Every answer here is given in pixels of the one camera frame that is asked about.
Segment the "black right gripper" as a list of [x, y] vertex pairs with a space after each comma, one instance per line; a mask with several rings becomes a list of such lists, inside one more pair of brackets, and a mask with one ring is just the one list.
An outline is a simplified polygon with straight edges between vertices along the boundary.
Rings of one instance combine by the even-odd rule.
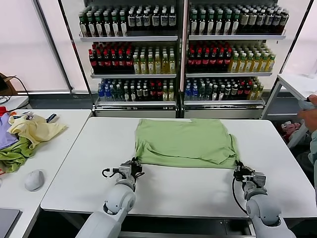
[[235, 161], [236, 169], [233, 172], [233, 177], [236, 180], [244, 180], [245, 176], [251, 176], [253, 170], [249, 167], [244, 166], [243, 163], [240, 163], [240, 161]]

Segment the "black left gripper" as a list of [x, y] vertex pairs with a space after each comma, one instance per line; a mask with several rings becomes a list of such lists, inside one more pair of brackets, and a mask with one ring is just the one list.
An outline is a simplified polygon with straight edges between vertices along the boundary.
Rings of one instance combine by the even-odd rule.
[[132, 158], [131, 163], [131, 176], [138, 178], [144, 174], [143, 167], [140, 164], [140, 159], [138, 157]]

